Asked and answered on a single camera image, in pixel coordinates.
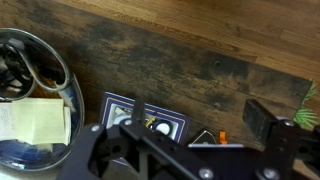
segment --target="yellow sticky note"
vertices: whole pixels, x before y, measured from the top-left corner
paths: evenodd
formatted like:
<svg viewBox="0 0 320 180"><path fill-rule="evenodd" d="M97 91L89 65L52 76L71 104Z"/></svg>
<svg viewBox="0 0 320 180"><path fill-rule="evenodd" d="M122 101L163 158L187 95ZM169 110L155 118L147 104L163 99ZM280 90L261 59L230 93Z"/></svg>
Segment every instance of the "yellow sticky note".
<svg viewBox="0 0 320 180"><path fill-rule="evenodd" d="M66 143L63 99L25 98L12 102L15 135L31 145Z"/></svg>

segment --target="metal bolt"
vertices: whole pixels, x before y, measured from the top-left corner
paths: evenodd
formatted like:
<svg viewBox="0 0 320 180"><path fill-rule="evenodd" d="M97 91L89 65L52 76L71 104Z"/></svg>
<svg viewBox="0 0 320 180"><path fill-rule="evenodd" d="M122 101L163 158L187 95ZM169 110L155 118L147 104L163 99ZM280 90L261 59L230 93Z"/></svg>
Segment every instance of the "metal bolt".
<svg viewBox="0 0 320 180"><path fill-rule="evenodd" d="M214 174L209 168L201 168L199 170L199 176L202 179L213 179Z"/></svg>
<svg viewBox="0 0 320 180"><path fill-rule="evenodd" d="M98 131L100 127L98 125L92 126L91 131L95 132Z"/></svg>
<svg viewBox="0 0 320 180"><path fill-rule="evenodd" d="M294 126L294 122L293 122L293 121L290 121L290 120L286 120L286 121L284 122L284 124L287 125L287 126Z"/></svg>
<svg viewBox="0 0 320 180"><path fill-rule="evenodd" d="M130 124L132 124L132 121L131 121L131 120L126 120L126 121L124 122L124 124L125 124L125 125L130 125Z"/></svg>
<svg viewBox="0 0 320 180"><path fill-rule="evenodd" d="M280 179L280 174L277 170L271 169L271 168L266 168L263 170L263 175L270 180L279 180Z"/></svg>

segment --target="small orange object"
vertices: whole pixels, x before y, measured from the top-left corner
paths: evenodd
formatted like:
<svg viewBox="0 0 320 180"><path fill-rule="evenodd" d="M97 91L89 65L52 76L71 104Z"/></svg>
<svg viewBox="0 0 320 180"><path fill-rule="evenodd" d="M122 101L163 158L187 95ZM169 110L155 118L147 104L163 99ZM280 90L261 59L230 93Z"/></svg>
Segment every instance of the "small orange object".
<svg viewBox="0 0 320 180"><path fill-rule="evenodd" d="M226 131L220 131L220 144L227 144L228 141L226 140Z"/></svg>

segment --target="paper note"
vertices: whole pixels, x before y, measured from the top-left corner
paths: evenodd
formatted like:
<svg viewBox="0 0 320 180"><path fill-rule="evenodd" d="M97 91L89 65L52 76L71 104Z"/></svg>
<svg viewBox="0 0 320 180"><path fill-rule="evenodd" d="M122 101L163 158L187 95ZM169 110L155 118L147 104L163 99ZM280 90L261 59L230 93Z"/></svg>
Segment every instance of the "paper note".
<svg viewBox="0 0 320 180"><path fill-rule="evenodd" d="M0 141L15 139L11 103L0 103Z"/></svg>
<svg viewBox="0 0 320 180"><path fill-rule="evenodd" d="M62 99L25 98L12 102L16 138L31 145L66 143Z"/></svg>

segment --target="wooden floor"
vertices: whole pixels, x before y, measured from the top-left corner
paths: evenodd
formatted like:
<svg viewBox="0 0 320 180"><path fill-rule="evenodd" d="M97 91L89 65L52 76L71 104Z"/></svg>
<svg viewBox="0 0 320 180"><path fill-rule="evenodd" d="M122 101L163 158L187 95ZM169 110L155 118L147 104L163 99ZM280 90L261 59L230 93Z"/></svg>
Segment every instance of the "wooden floor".
<svg viewBox="0 0 320 180"><path fill-rule="evenodd" d="M317 0L55 0L320 82ZM320 114L320 95L307 104Z"/></svg>

